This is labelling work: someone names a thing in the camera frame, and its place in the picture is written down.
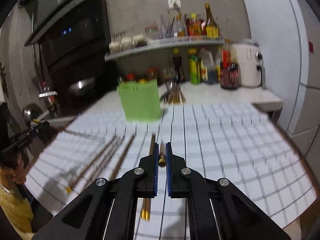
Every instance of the plastic bottle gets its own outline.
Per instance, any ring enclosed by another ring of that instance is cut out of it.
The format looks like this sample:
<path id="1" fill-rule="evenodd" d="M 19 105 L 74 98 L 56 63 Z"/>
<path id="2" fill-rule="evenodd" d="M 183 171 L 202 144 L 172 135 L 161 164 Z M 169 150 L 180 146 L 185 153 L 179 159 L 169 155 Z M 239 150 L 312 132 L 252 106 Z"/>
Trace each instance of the plastic bottle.
<path id="1" fill-rule="evenodd" d="M 217 71 L 218 71 L 218 82 L 220 82 L 220 77 L 221 77 L 221 72 L 220 72 L 220 67 L 221 67 L 221 61 L 222 61 L 222 47 L 219 46 L 218 47 L 218 52 L 214 58 L 214 62 L 216 64 L 216 67 L 217 67 Z"/>
<path id="2" fill-rule="evenodd" d="M 218 71 L 212 53 L 205 48 L 201 48 L 198 56 L 201 59 L 201 81 L 209 85 L 218 83 Z"/>
<path id="3" fill-rule="evenodd" d="M 185 78 L 184 78 L 184 73 L 183 73 L 182 64 L 181 64 L 182 62 L 181 56 L 179 55 L 179 49 L 174 48 L 173 53 L 174 53 L 174 56 L 172 60 L 174 63 L 174 69 L 176 71 L 177 83 L 183 83 L 185 82 Z"/>
<path id="4" fill-rule="evenodd" d="M 181 14 L 177 14 L 176 21 L 174 22 L 174 37 L 183 37 L 186 36 L 186 30 L 184 27 L 184 21 L 181 19 Z"/>
<path id="5" fill-rule="evenodd" d="M 188 58 L 189 58 L 189 71 L 190 71 L 190 83 L 192 84 L 200 84 L 201 76 L 200 76 L 200 66 L 199 59 L 196 56 L 196 49 L 189 49 Z"/>

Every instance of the digital display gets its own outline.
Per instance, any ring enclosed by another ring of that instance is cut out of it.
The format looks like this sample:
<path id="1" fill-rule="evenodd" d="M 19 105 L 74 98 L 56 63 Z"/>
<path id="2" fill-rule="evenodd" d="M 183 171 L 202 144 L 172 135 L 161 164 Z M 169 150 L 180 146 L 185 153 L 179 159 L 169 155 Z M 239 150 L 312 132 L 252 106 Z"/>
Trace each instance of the digital display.
<path id="1" fill-rule="evenodd" d="M 66 34 L 69 33 L 69 32 L 71 32 L 71 28 L 66 29 L 66 30 L 63 30 L 63 31 L 61 32 L 61 35 L 64 36 L 64 35 L 66 35 Z"/>

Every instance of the red label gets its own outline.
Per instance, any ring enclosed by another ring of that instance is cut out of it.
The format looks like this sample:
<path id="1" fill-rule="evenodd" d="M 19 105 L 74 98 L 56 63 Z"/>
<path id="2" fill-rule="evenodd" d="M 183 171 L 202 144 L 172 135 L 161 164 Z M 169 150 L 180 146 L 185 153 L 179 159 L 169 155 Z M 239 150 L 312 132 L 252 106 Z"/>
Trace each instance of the red label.
<path id="1" fill-rule="evenodd" d="M 309 51 L 313 54 L 313 43 L 309 41 Z"/>

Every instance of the chopstick with gold tip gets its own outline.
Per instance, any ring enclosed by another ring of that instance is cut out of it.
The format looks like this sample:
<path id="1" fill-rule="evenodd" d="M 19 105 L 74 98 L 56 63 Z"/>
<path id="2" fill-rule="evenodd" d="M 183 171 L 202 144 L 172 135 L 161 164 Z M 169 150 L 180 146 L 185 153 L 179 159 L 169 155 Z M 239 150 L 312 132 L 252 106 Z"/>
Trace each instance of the chopstick with gold tip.
<path id="1" fill-rule="evenodd" d="M 116 153 L 122 142 L 124 141 L 124 136 L 121 138 L 119 137 L 118 140 L 113 144 L 112 148 L 108 151 L 108 153 L 103 157 L 103 160 L 100 161 L 98 168 L 96 170 L 93 170 L 91 174 L 89 175 L 89 180 L 86 185 L 80 190 L 80 192 L 84 191 L 93 181 L 95 181 L 100 174 L 103 172 L 103 170 L 108 166 L 110 163 L 113 155 Z"/>
<path id="2" fill-rule="evenodd" d="M 164 143 L 162 140 L 161 140 L 161 144 L 160 144 L 158 164 L 160 167 L 165 167 L 165 165 L 167 164 L 167 161 L 165 158 L 165 146 L 164 146 Z"/>
<path id="3" fill-rule="evenodd" d="M 118 172 L 119 172 L 119 170 L 120 170 L 120 167 L 121 167 L 121 165 L 122 165 L 125 157 L 127 156 L 127 153 L 128 153 L 128 151 L 129 151 L 129 148 L 130 148 L 130 146 L 131 146 L 131 144 L 132 144 L 135 136 L 136 136 L 135 134 L 133 134 L 133 135 L 131 136 L 131 138 L 130 138 L 127 146 L 125 147 L 124 151 L 122 152 L 122 155 L 121 155 L 120 159 L 118 160 L 118 163 L 117 163 L 116 167 L 114 168 L 114 170 L 113 170 L 113 172 L 112 172 L 109 180 L 114 180 L 114 179 L 116 179 L 116 177 L 117 177 L 117 175 L 118 175 Z"/>
<path id="4" fill-rule="evenodd" d="M 153 153 L 153 146 L 156 142 L 156 134 L 152 133 L 149 155 Z M 140 216 L 143 220 L 150 220 L 151 198 L 144 198 Z"/>
<path id="5" fill-rule="evenodd" d="M 93 163 L 98 160 L 98 158 L 100 158 L 100 156 L 102 155 L 102 153 L 113 143 L 113 141 L 117 138 L 116 135 L 114 135 L 112 137 L 112 139 L 106 144 L 106 146 L 100 151 L 98 152 L 98 154 L 95 156 L 95 158 L 87 165 L 84 167 L 84 169 L 81 171 L 81 173 L 79 174 L 79 176 L 71 181 L 71 183 L 69 184 L 68 187 L 66 187 L 66 192 L 68 194 L 71 193 L 71 191 L 73 190 L 73 188 L 77 185 L 77 183 L 79 182 L 79 180 L 83 177 L 83 175 L 87 172 L 87 170 L 93 165 Z"/>

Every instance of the metal screw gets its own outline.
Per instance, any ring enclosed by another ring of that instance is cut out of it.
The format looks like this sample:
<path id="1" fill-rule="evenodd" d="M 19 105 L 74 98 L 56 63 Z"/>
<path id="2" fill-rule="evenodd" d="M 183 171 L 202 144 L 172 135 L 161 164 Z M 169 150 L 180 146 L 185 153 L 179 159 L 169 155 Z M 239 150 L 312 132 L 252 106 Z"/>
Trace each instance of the metal screw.
<path id="1" fill-rule="evenodd" d="M 134 169 L 134 173 L 137 174 L 137 175 L 140 175 L 144 172 L 143 168 L 135 168 Z"/>
<path id="2" fill-rule="evenodd" d="M 96 180 L 97 186 L 103 186 L 106 183 L 106 180 L 104 178 L 99 178 Z"/>
<path id="3" fill-rule="evenodd" d="M 182 174 L 184 174 L 184 175 L 189 175 L 189 174 L 191 173 L 191 170 L 190 170 L 189 168 L 183 168 L 183 169 L 181 170 L 181 172 L 182 172 Z"/>
<path id="4" fill-rule="evenodd" d="M 221 186 L 228 186 L 229 185 L 229 180 L 227 179 L 220 179 L 219 183 Z"/>

